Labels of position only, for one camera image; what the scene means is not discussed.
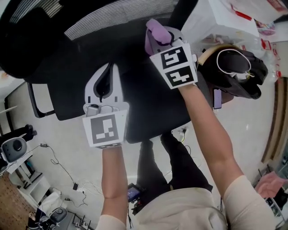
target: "electrical cord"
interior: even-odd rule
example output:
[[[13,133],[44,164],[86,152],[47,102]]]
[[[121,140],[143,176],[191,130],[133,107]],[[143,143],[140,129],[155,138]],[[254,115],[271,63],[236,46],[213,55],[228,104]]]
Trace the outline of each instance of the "electrical cord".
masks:
[[[86,199],[87,196],[86,196],[86,194],[85,194],[84,192],[82,192],[82,193],[84,194],[85,197],[84,197],[84,199],[82,200],[83,203],[80,204],[79,206],[76,206],[75,203],[74,203],[74,201],[71,200],[71,199],[65,198],[65,200],[66,200],[66,201],[72,201],[73,205],[74,205],[76,208],[79,208],[79,207],[82,206],[82,205],[87,205],[87,206],[88,206],[88,204],[86,204],[86,203],[84,202],[84,200]]]
[[[58,159],[56,158],[54,150],[53,150],[49,145],[47,145],[47,147],[52,150],[53,155],[54,155],[54,158],[56,159],[56,161],[53,160],[53,159],[50,159],[51,163],[54,164],[54,165],[59,164],[59,165],[65,170],[65,172],[69,175],[69,177],[71,178],[72,183],[75,184],[72,176],[68,173],[68,171],[63,167],[63,165],[62,165],[62,164],[58,161]]]
[[[234,74],[234,72],[228,73],[228,72],[222,70],[222,69],[220,68],[220,66],[219,66],[219,62],[218,62],[219,56],[220,56],[220,54],[221,54],[222,52],[225,52],[225,51],[234,51],[234,52],[239,53],[241,56],[243,56],[243,57],[246,59],[246,61],[249,63],[249,69],[248,69],[245,73],[246,73],[248,76],[250,76],[250,77],[254,77],[254,74],[250,74],[250,73],[249,73],[249,71],[251,70],[251,63],[250,63],[250,61],[248,60],[247,57],[245,57],[244,54],[242,54],[241,52],[239,52],[239,51],[236,50],[236,49],[224,49],[224,50],[221,50],[221,51],[218,53],[217,58],[216,58],[216,64],[217,64],[217,66],[218,66],[218,69],[219,69],[221,72],[223,72],[223,73],[225,73],[225,74],[228,74],[228,75]]]
[[[185,147],[188,147],[188,148],[190,149],[190,152],[189,152],[189,154],[190,154],[190,156],[191,156],[191,148],[190,148],[190,146],[185,146]]]
[[[33,151],[34,149],[30,150],[29,152],[25,153],[22,157],[26,156],[28,153],[30,153],[31,151]],[[2,176],[12,165],[16,164],[17,160],[14,161],[11,165],[6,166],[6,168],[2,169],[0,172],[0,176]]]
[[[90,189],[92,189],[92,188],[87,188],[87,187],[85,187],[85,185],[92,185],[92,186],[94,187],[94,189],[93,189],[94,191],[96,191],[99,195],[103,195],[103,193],[100,192],[100,191],[102,190],[101,187],[96,186],[96,185],[93,184],[91,181],[89,181],[89,180],[87,180],[87,179],[85,179],[85,178],[82,178],[82,179],[80,179],[80,183],[82,184],[82,187],[81,187],[81,188],[84,188],[84,189],[88,190],[91,194],[97,195],[97,194],[94,194],[94,193],[92,193],[92,192],[90,191]]]
[[[183,140],[181,141],[181,143],[183,143],[185,141],[185,135],[186,135],[186,131],[184,132],[184,137],[183,137]]]
[[[130,214],[129,214],[129,202],[128,202],[128,208],[127,209],[128,209],[127,213],[128,213],[129,225],[130,225],[130,229],[132,229],[132,228],[134,228],[134,226],[133,226]]]
[[[221,200],[220,200],[220,211],[221,211],[221,212],[223,211],[222,198],[221,198]]]

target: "office chair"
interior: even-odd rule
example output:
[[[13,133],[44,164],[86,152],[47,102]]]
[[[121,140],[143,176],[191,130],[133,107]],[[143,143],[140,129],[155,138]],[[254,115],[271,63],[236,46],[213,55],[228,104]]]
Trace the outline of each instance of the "office chair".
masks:
[[[0,66],[28,83],[35,116],[66,120],[84,114],[85,85],[114,62],[130,104],[127,141],[136,143],[190,121],[144,50],[146,22],[182,28],[198,0],[11,0],[0,19]],[[210,104],[205,80],[199,88]],[[47,84],[53,111],[37,108],[33,84]]]

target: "leg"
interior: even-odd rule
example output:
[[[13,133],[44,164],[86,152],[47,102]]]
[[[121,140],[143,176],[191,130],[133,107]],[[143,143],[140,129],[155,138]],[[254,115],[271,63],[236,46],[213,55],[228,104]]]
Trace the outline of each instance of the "leg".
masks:
[[[145,192],[140,197],[141,208],[170,190],[165,177],[155,163],[153,143],[151,141],[141,143],[137,185],[145,189]]]
[[[35,130],[33,131],[32,129],[30,129],[22,138],[26,142],[28,142],[28,141],[32,140],[33,137],[36,136],[36,135],[37,135],[37,132]]]
[[[170,156],[172,167],[172,180],[170,184],[173,189],[204,188],[212,191],[213,187],[209,185],[186,147],[173,137],[172,133],[163,134],[161,142]]]
[[[3,142],[5,142],[5,141],[7,141],[7,140],[9,140],[11,138],[19,137],[19,136],[21,136],[23,134],[28,133],[30,130],[32,130],[31,127],[32,127],[31,125],[25,125],[25,127],[18,128],[16,130],[12,131],[12,132],[4,134],[3,136],[0,137],[0,146],[3,144]]]

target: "plastic bag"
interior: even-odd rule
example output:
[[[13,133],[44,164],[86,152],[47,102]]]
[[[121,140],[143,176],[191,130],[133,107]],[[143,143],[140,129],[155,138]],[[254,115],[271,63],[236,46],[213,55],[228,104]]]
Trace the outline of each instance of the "plastic bag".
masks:
[[[255,38],[251,41],[241,41],[235,44],[242,50],[247,50],[255,55],[255,57],[261,59],[266,51],[262,46],[262,40],[260,38]]]
[[[276,56],[271,50],[266,50],[265,55],[262,57],[262,61],[268,69],[268,75],[266,79],[269,82],[275,83],[279,77],[281,77],[281,72],[279,71],[279,64]]]

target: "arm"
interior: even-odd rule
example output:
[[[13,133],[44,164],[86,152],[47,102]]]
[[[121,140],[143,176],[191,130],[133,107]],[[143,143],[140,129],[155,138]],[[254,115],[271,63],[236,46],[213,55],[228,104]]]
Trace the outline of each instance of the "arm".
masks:
[[[101,215],[113,216],[126,225],[128,181],[122,148],[104,149],[102,159],[104,205]]]
[[[224,197],[228,186],[243,175],[237,165],[231,140],[202,92],[193,85],[179,88],[189,112],[196,137],[211,175]]]

